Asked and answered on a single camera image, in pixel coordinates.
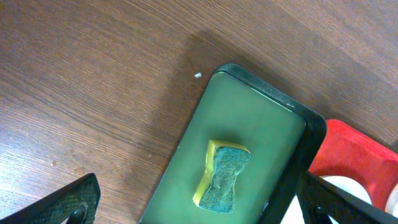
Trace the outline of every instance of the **red container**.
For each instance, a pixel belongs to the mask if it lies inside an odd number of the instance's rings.
[[[327,121],[326,138],[310,172],[317,176],[342,175],[359,182],[372,204],[384,210],[398,183],[398,155],[339,120]]]

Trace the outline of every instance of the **table surface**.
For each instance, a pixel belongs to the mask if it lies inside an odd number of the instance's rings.
[[[0,218],[94,172],[96,223],[136,223],[226,62],[397,152],[397,10],[388,0],[1,1]]]

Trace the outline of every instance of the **small white crumb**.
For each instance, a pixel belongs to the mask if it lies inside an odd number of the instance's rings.
[[[201,77],[201,72],[195,74],[195,78],[200,78],[200,77]]]

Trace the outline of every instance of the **black tray rim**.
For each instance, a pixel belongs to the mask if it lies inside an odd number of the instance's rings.
[[[326,136],[326,120],[322,115],[310,108],[307,108],[235,63],[226,63],[219,66],[213,72],[212,76],[219,72],[224,72],[232,76],[238,81],[274,100],[286,109],[298,114],[305,121],[305,128],[302,137],[282,172],[282,175],[279,178],[269,200],[265,202],[264,211],[259,218],[259,223],[280,223],[295,196],[300,173],[308,170]],[[162,174],[162,179],[166,173],[167,169]],[[146,210],[161,183],[162,180],[158,183],[156,190],[151,195],[146,209],[139,220],[140,224],[142,223],[142,218],[144,217]]]

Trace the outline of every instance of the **green scouring pad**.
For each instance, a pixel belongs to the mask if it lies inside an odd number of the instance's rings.
[[[205,174],[193,196],[195,204],[217,213],[232,213],[235,180],[249,160],[250,152],[244,146],[210,140]]]

